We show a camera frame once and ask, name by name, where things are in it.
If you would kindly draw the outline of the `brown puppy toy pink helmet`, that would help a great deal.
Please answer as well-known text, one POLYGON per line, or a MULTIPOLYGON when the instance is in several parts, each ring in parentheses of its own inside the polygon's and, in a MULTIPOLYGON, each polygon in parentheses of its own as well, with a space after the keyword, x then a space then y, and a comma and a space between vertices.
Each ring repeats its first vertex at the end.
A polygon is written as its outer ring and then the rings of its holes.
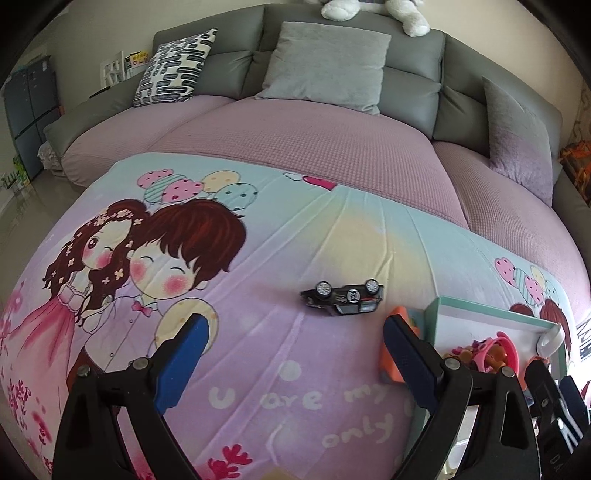
POLYGON ((519 372, 520 360, 517 348, 502 331, 495 337, 473 341, 466 347, 456 347, 444 356, 455 358, 472 370, 483 373, 499 373, 504 367, 519 372))

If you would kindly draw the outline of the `white smartwatch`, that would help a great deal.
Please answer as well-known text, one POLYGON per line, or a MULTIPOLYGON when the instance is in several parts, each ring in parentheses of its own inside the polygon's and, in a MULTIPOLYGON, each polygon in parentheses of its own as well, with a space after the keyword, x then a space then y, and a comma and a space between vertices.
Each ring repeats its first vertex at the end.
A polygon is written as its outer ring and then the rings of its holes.
POLYGON ((539 357, 550 358, 564 343, 565 332, 560 324, 553 324, 538 339, 536 352, 539 357))

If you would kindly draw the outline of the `teal rimmed white tray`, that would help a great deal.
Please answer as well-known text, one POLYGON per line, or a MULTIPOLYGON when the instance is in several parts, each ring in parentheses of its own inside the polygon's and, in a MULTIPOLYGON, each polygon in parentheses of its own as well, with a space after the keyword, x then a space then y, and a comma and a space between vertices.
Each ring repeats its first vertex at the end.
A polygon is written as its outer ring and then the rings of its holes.
POLYGON ((449 297, 409 309, 405 318, 442 357, 487 373, 512 368, 527 400, 525 371, 532 361, 543 361, 556 380, 567 374, 565 330, 550 320, 449 297))

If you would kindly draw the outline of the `coral orange case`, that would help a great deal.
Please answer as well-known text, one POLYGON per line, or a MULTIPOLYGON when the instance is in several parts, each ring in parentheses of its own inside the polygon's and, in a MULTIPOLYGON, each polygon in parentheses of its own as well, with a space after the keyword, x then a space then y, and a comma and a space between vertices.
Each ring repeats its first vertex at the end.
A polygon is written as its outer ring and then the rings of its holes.
POLYGON ((413 338, 422 338, 421 329, 408 309, 394 307, 384 323, 379 355, 379 374, 386 384, 404 383, 418 362, 409 333, 413 338))

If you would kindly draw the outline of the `black toy car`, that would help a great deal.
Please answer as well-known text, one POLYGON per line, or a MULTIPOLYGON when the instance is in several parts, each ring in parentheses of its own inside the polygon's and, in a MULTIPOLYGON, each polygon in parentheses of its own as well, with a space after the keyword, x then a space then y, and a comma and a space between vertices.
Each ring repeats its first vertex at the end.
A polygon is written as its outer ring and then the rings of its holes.
POLYGON ((384 286, 370 278, 362 284, 334 287, 322 280, 314 288, 300 292, 304 304, 335 316, 360 315, 375 312, 384 299, 384 286))

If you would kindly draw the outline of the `cartoon printed bed sheet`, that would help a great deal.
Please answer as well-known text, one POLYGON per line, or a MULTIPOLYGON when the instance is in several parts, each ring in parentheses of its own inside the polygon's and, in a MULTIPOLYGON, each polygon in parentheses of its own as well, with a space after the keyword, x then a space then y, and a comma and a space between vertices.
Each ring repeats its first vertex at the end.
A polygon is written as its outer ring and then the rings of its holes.
POLYGON ((590 312, 590 279, 567 231, 509 250, 401 203, 218 158, 141 154, 116 163, 61 216, 1 318, 1 385, 19 440, 53 470, 67 384, 151 357, 193 313, 209 339, 165 418, 207 479, 385 479, 414 406, 379 378, 398 305, 454 297, 590 312), (335 316, 300 292, 374 278, 369 314, 335 316))

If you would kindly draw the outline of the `purple grey cushion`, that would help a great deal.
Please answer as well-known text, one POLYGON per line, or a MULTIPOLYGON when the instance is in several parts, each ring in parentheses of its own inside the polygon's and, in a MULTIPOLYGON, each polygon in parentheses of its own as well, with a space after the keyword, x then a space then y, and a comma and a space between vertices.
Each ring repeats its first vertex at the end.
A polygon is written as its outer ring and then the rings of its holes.
POLYGON ((483 78, 490 168, 552 206, 554 158, 544 123, 509 93, 483 78))

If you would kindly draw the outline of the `pink sofa seat cover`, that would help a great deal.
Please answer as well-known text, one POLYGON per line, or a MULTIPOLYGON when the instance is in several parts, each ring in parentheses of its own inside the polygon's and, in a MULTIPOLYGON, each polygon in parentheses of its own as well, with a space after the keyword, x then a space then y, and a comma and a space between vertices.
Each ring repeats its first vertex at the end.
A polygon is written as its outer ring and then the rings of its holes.
POLYGON ((199 96, 129 108, 83 131, 62 163, 86 186, 116 161, 185 153, 284 168, 439 215, 503 247, 557 242, 558 215, 465 147, 386 116, 293 100, 199 96))

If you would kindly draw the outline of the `grey sofa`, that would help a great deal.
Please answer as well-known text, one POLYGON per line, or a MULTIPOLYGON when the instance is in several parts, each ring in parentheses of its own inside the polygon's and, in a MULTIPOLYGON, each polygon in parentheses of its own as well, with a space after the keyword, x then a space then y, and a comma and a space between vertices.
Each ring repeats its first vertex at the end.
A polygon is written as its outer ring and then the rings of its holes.
POLYGON ((484 80, 534 113, 551 143, 559 112, 442 32, 411 38, 376 14, 339 25, 312 6, 267 4, 159 31, 154 59, 178 72, 183 46, 197 56, 185 98, 149 97, 147 73, 46 128, 73 184, 138 153, 179 152, 297 170, 315 186, 346 184, 495 240, 590 222, 566 175, 545 204, 488 168, 484 80))

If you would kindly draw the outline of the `dark blue cabinet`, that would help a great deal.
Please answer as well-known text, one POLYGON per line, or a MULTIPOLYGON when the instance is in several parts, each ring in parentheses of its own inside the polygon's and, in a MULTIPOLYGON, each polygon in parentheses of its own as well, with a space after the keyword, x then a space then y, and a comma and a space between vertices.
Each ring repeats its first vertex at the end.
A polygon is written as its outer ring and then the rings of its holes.
POLYGON ((44 128, 61 116, 56 74, 49 55, 12 73, 3 99, 10 134, 28 178, 43 170, 38 150, 46 141, 44 128))

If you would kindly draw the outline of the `black white patterned cushion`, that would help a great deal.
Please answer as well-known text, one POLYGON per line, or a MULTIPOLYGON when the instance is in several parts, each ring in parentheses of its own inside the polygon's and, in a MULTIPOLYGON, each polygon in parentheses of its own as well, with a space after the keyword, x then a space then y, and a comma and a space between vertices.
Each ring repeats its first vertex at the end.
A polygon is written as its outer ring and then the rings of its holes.
POLYGON ((217 29, 158 46, 137 85, 132 106, 188 100, 194 92, 217 29))

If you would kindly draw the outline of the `books on side shelf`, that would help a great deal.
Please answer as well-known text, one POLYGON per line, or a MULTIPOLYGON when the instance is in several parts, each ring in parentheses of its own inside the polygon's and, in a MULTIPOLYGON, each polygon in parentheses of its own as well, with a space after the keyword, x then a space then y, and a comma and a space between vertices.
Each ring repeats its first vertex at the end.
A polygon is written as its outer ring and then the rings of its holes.
POLYGON ((144 50, 125 55, 120 51, 111 60, 100 63, 100 84, 102 88, 112 87, 118 83, 142 74, 147 68, 149 53, 144 50))

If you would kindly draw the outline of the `grey white plush dog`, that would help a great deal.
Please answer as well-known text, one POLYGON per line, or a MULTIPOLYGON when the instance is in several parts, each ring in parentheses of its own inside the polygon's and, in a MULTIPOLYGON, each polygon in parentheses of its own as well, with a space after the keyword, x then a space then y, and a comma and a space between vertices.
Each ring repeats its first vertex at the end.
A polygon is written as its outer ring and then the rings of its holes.
POLYGON ((390 16, 401 22, 404 32, 410 37, 423 37, 431 31, 429 22, 419 10, 424 4, 423 1, 311 0, 307 1, 307 4, 321 6, 322 17, 335 22, 346 22, 360 12, 368 12, 390 16))

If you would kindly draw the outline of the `orange red wall decoration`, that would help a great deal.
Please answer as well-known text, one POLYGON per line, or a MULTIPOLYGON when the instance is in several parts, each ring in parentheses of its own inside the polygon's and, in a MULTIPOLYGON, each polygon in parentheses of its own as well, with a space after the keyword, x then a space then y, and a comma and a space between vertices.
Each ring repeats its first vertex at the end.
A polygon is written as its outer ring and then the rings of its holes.
POLYGON ((561 150, 559 162, 587 205, 591 202, 591 142, 582 140, 561 150))

